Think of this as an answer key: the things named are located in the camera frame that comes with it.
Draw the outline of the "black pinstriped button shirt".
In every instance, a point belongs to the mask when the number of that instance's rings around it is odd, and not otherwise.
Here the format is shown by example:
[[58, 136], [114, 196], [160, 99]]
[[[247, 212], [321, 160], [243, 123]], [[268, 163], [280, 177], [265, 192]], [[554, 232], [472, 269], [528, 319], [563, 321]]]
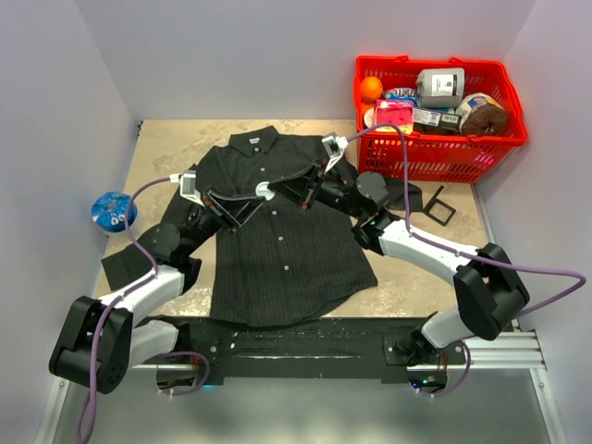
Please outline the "black pinstriped button shirt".
[[[243, 195], [326, 154], [319, 135], [286, 135], [268, 126], [231, 135], [192, 170], [199, 191]], [[219, 230], [211, 317], [249, 327], [287, 326], [375, 287], [376, 275], [351, 228], [348, 216], [323, 204], [302, 211], [276, 197], [236, 232]]]

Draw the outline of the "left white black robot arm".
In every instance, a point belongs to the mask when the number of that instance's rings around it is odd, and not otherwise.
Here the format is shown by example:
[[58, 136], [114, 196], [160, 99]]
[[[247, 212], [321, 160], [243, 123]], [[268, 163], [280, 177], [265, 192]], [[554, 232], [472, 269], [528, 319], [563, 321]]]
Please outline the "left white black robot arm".
[[188, 218], [161, 222], [132, 240], [118, 261], [121, 283], [103, 297], [80, 296], [70, 305], [49, 372], [89, 389], [94, 398], [112, 392], [131, 367], [151, 359], [208, 367], [207, 358], [192, 349], [185, 322], [151, 314], [196, 283], [202, 262], [192, 255], [199, 247], [220, 230], [241, 228], [273, 196], [268, 190], [227, 195], [181, 184]]

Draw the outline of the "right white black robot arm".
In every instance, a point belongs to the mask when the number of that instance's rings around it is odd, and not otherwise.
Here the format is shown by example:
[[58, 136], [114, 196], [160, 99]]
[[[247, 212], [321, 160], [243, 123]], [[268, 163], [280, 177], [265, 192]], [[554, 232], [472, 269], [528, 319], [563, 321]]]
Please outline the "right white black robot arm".
[[386, 181], [377, 173], [364, 172], [346, 183], [327, 171], [315, 163], [260, 183], [256, 193], [268, 200], [281, 196], [302, 210], [321, 203], [353, 217], [352, 233], [362, 248], [416, 265], [454, 288], [456, 307], [430, 315], [396, 343], [409, 365], [431, 364], [462, 339], [496, 339], [529, 303], [523, 281], [498, 245], [462, 245], [412, 227], [389, 211]]

